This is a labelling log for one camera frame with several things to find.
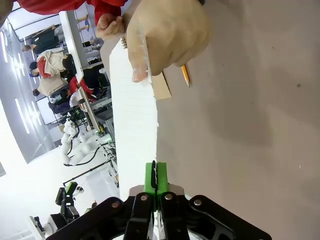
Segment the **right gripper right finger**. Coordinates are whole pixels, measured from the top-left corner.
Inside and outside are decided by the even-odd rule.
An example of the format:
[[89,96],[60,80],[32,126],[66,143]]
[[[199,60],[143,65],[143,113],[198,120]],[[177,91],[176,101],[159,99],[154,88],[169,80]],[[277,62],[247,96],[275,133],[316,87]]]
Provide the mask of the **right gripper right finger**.
[[267,232],[204,195],[187,199],[181,186],[170,184],[167,165],[156,164],[157,196],[167,240],[270,240]]

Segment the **person's left hand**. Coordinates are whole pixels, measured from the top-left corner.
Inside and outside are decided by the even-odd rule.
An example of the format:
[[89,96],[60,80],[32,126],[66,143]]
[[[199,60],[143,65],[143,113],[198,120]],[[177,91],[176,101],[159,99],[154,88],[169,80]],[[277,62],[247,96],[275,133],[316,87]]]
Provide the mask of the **person's left hand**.
[[170,65],[181,67],[210,42],[211,23],[202,0],[143,0],[126,29],[133,82],[159,75]]

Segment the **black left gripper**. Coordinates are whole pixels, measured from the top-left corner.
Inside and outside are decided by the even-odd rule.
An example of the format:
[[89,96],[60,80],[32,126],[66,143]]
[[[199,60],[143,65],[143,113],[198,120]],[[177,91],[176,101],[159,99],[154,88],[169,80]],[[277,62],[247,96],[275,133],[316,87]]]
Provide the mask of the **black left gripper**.
[[55,199],[55,204],[60,206],[60,215],[64,218],[67,224],[79,218],[79,212],[75,208],[75,197],[76,195],[82,194],[84,189],[81,186],[77,186],[77,183],[71,181],[69,185],[60,187]]

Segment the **person's right hand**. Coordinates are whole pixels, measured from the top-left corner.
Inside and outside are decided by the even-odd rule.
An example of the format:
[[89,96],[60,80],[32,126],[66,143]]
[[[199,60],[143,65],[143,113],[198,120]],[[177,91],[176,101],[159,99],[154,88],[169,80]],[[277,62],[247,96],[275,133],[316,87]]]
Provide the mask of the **person's right hand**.
[[104,13],[96,25],[96,36],[103,40],[109,37],[119,36],[125,32],[125,26],[122,16],[114,16],[110,13]]

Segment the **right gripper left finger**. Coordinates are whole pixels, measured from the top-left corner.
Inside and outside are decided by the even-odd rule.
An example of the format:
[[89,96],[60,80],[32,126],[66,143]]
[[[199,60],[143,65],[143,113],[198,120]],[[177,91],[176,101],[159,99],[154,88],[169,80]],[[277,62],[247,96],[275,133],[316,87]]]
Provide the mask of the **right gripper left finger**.
[[109,197],[87,213],[59,229],[49,240],[148,240],[154,216],[156,162],[145,166],[144,185],[132,187],[122,201]]

